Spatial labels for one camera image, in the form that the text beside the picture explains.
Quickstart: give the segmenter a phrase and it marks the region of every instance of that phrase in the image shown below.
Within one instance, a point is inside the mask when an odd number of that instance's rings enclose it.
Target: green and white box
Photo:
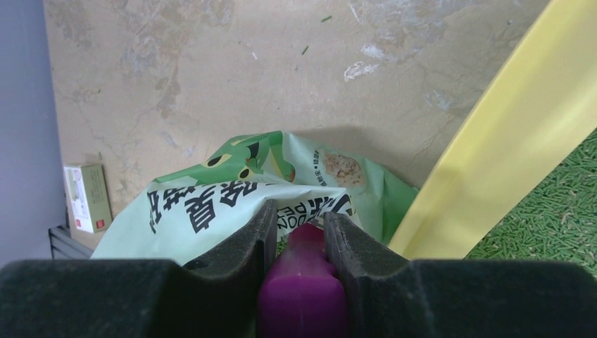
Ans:
[[[85,232],[100,232],[112,224],[112,213],[101,164],[64,166],[74,226]]]

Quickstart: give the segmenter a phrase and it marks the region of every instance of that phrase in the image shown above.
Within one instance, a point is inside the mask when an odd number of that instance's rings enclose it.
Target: yellow plastic sheet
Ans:
[[[463,258],[597,127],[597,0],[552,0],[423,185],[389,248]]]

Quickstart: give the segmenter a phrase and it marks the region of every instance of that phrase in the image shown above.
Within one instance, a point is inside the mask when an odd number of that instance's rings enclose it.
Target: artificial grass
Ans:
[[[597,276],[597,130],[467,257],[569,261]]]

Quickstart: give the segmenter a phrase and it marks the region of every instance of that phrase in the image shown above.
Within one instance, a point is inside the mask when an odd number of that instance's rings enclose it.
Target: purple plastic toy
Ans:
[[[296,228],[259,291],[258,337],[348,337],[344,288],[335,273],[323,230],[310,223]]]

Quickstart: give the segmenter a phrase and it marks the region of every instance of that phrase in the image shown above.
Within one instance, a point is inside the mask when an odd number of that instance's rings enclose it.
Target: green plastic bag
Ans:
[[[235,137],[207,161],[156,178],[120,213],[92,258],[185,264],[278,205],[278,240],[333,211],[387,244],[415,198],[382,166],[286,132]]]

